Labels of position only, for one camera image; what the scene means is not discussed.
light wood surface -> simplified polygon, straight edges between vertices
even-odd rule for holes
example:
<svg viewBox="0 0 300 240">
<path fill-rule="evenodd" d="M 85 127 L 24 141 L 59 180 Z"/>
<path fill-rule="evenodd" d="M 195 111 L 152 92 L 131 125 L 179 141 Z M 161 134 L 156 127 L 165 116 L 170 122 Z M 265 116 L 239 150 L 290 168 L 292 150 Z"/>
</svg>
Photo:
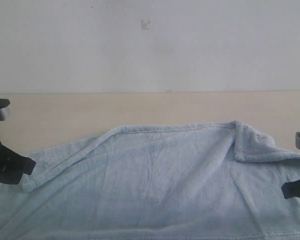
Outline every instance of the light wood surface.
<svg viewBox="0 0 300 240">
<path fill-rule="evenodd" d="M 300 91 L 127 94 L 4 94 L 10 117 L 3 144 L 20 154 L 96 136 L 120 125 L 184 125 L 239 120 L 294 150 Z"/>
</svg>

white wall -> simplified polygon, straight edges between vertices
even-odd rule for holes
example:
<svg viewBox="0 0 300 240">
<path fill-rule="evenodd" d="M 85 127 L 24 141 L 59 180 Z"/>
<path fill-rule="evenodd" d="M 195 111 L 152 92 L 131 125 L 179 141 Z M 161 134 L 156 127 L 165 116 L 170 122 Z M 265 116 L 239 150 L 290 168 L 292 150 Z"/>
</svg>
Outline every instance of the white wall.
<svg viewBox="0 0 300 240">
<path fill-rule="evenodd" d="M 0 0 L 0 93 L 263 90 L 300 90 L 300 0 Z"/>
</svg>

light blue towel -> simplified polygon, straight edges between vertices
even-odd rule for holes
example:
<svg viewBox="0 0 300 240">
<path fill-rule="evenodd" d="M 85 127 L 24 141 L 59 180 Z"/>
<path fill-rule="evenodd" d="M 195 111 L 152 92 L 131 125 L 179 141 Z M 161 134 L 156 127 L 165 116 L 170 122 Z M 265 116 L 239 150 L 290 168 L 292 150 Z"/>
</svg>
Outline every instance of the light blue towel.
<svg viewBox="0 0 300 240">
<path fill-rule="evenodd" d="M 122 126 L 28 155 L 0 184 L 0 240 L 300 239 L 300 154 L 234 121 Z"/>
</svg>

cloth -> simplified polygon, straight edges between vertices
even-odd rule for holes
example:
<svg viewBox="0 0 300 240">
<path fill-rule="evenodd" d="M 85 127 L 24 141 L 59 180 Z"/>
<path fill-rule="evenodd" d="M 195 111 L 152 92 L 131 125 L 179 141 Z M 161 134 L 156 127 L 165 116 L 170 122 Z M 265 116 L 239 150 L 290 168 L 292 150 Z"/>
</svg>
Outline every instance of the cloth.
<svg viewBox="0 0 300 240">
<path fill-rule="evenodd" d="M 0 184 L 0 240 L 300 239 L 300 154 L 234 121 L 121 126 L 27 155 Z"/>
</svg>

towel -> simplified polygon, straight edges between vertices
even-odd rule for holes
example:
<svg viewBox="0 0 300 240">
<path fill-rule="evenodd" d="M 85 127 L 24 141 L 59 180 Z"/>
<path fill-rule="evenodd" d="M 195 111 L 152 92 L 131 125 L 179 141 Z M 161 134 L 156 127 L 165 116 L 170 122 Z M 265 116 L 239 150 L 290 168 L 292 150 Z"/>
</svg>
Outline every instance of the towel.
<svg viewBox="0 0 300 240">
<path fill-rule="evenodd" d="M 233 121 L 120 126 L 27 155 L 0 184 L 0 240 L 300 239 L 300 154 Z"/>
</svg>

